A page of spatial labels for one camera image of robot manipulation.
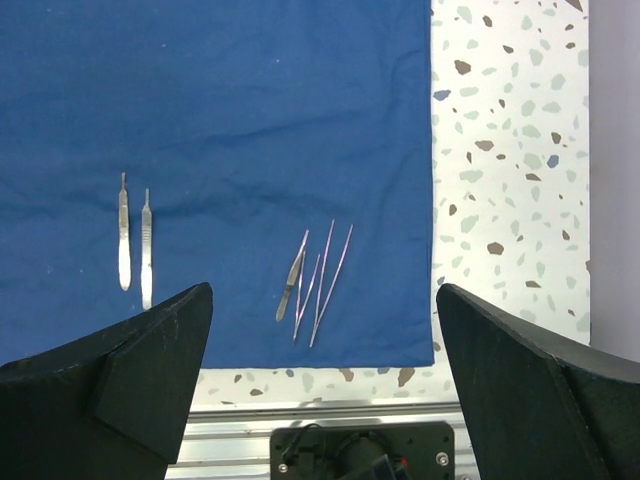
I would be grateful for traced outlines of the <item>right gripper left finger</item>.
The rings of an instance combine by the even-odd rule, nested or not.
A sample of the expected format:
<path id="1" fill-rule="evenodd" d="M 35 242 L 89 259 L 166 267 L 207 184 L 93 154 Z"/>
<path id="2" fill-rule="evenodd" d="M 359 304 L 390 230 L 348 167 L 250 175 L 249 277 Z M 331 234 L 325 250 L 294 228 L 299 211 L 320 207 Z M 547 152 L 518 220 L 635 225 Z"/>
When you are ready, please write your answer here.
<path id="1" fill-rule="evenodd" d="M 178 459 L 213 311 L 213 290 L 200 283 L 2 365 L 2 478 L 164 478 Z"/>

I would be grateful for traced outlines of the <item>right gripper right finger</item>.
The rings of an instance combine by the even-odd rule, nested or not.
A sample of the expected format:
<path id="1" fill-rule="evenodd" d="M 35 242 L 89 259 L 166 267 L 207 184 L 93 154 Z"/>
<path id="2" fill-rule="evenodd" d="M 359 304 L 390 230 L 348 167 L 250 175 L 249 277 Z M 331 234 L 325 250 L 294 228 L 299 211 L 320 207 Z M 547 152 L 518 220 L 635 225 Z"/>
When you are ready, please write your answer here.
<path id="1" fill-rule="evenodd" d="M 481 478 L 638 478 L 638 363 L 454 284 L 436 303 Z"/>

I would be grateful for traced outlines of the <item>number four scalpel handle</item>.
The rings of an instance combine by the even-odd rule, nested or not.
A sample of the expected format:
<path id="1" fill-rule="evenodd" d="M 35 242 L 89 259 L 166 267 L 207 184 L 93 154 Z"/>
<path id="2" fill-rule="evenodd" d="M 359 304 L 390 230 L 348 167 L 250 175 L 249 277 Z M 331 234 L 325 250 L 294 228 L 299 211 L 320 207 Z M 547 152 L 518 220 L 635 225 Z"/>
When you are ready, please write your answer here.
<path id="1" fill-rule="evenodd" d="M 120 286 L 127 291 L 131 285 L 131 253 L 130 253 L 130 226 L 129 226 L 129 202 L 126 185 L 126 173 L 121 173 L 121 187 L 118 196 L 118 272 Z"/>

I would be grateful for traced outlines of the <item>long steel scalpel handle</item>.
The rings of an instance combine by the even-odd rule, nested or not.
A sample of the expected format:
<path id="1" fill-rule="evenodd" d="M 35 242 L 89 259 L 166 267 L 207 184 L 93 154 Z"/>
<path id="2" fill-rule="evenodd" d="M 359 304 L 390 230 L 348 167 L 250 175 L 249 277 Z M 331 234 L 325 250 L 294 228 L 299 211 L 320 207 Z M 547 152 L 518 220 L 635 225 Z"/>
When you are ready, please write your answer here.
<path id="1" fill-rule="evenodd" d="M 153 270 L 152 270 L 152 212 L 150 208 L 150 189 L 145 189 L 145 202 L 141 211 L 141 295 L 142 307 L 152 307 Z"/>

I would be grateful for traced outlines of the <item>thin steel tweezers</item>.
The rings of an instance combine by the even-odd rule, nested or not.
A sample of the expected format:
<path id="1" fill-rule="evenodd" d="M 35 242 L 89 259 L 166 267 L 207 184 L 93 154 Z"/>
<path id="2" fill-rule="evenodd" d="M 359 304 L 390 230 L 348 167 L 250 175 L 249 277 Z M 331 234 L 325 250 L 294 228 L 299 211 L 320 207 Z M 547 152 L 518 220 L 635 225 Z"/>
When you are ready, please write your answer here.
<path id="1" fill-rule="evenodd" d="M 321 321 L 324 317 L 324 314 L 326 312 L 326 309 L 328 307 L 329 301 L 332 297 L 333 291 L 335 289 L 335 286 L 337 284 L 339 275 L 341 273 L 342 267 L 344 265 L 344 261 L 345 261 L 345 257 L 347 255 L 347 251 L 348 248 L 350 246 L 351 243 L 351 237 L 353 234 L 353 229 L 354 229 L 354 225 L 351 224 L 349 226 L 343 247 L 342 247 L 342 251 L 341 251 L 341 255 L 338 261 L 338 264 L 335 268 L 335 271 L 333 273 L 333 276 L 331 278 L 331 282 L 329 283 L 329 286 L 327 288 L 324 288 L 324 284 L 325 284 L 325 280 L 327 279 L 327 265 L 328 265 L 328 260 L 329 260 L 329 256 L 331 253 L 331 244 L 332 244 L 332 239 L 333 239 L 333 232 L 334 232 L 334 227 L 335 227 L 335 220 L 332 219 L 331 220 L 331 224 L 329 227 L 329 231 L 327 234 L 327 238 L 326 238 L 326 242 L 325 242 L 325 246 L 324 246 L 324 250 L 322 253 L 322 256 L 320 257 L 320 273 L 319 273 L 319 281 L 318 281 L 318 288 L 316 291 L 316 303 L 315 303 L 315 312 L 314 312 L 314 323 L 313 323 L 313 327 L 312 327 L 312 333 L 311 333 L 311 338 L 309 341 L 309 347 L 313 348 L 315 343 L 316 343 L 316 338 L 318 335 L 318 331 L 319 331 L 319 327 L 321 324 Z"/>
<path id="2" fill-rule="evenodd" d="M 304 282 L 304 268 L 305 268 L 305 261 L 306 261 L 306 251 L 303 251 L 303 253 L 302 253 L 301 263 L 300 263 L 300 271 L 299 271 L 299 275 L 298 275 L 298 290 L 297 290 L 297 297 L 296 297 L 295 323 L 294 323 L 294 330 L 293 330 L 293 335 L 292 335 L 292 344 L 295 344 L 295 342 L 297 340 L 299 329 L 300 329 L 300 325 L 301 325 L 301 321 L 302 321 L 302 319 L 304 317 L 308 302 L 310 300 L 311 293 L 313 291 L 313 287 L 314 287 L 314 284 L 315 284 L 317 271 L 318 271 L 318 267 L 319 267 L 319 260 L 320 260 L 320 255 L 317 255 L 316 261 L 315 261 L 315 265 L 314 265 L 314 269 L 313 269 L 313 273 L 312 273 L 311 279 L 309 281 L 309 285 L 308 285 L 308 287 L 306 289 L 306 293 L 303 293 L 303 282 Z"/>

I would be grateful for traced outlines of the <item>blue surgical cloth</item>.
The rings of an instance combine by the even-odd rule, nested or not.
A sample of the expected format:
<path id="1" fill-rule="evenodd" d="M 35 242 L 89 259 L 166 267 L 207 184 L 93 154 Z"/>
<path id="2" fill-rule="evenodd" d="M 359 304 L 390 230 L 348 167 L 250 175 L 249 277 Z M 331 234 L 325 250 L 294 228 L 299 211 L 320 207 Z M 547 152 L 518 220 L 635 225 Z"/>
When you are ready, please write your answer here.
<path id="1" fill-rule="evenodd" d="M 214 291 L 207 368 L 406 368 L 431 333 L 426 1 L 5 1 L 1 5 L 1 358 L 135 315 L 150 189 L 153 299 Z M 309 347 L 320 262 L 329 286 Z"/>

